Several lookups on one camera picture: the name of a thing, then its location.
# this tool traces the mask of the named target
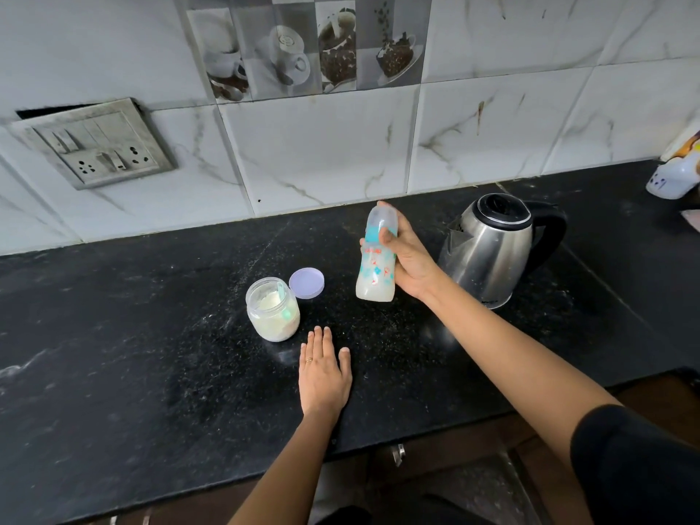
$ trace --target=switch plate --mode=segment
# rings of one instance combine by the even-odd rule
[[[129,98],[33,117],[11,128],[77,190],[173,168]]]

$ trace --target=white marble tile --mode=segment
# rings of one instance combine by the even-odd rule
[[[39,153],[7,133],[0,150],[85,241],[252,216],[216,106],[159,110],[151,119],[175,154],[177,169],[92,190],[75,190]]]
[[[258,214],[405,192],[418,87],[223,105]]]
[[[209,102],[173,0],[2,0],[0,117],[133,97]]]
[[[700,56],[700,0],[627,0],[599,64]]]
[[[409,193],[538,175],[590,72],[423,84]]]
[[[625,0],[433,0],[424,82],[594,66]]]
[[[598,66],[545,173],[659,157],[700,109],[700,59]]]
[[[0,157],[0,255],[79,243]]]

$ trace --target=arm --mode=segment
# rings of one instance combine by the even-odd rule
[[[316,326],[302,344],[299,395],[304,418],[279,457],[229,521],[240,524],[305,524],[309,521],[323,455],[350,394],[350,351],[335,359],[330,328]]]
[[[398,236],[380,241],[397,256],[396,282],[424,302],[523,418],[571,467],[571,437],[581,419],[619,402],[595,381],[485,308],[435,264],[399,213]]]

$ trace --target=electric kettle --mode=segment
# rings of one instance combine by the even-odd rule
[[[539,227],[541,235],[535,232]],[[555,204],[489,193],[472,202],[448,229],[437,264],[495,309],[510,299],[523,274],[543,264],[559,246],[566,216]]]

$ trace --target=purple lid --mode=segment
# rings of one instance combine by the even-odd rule
[[[323,291],[323,273],[313,267],[299,269],[289,279],[289,288],[296,298],[308,300],[320,295]]]

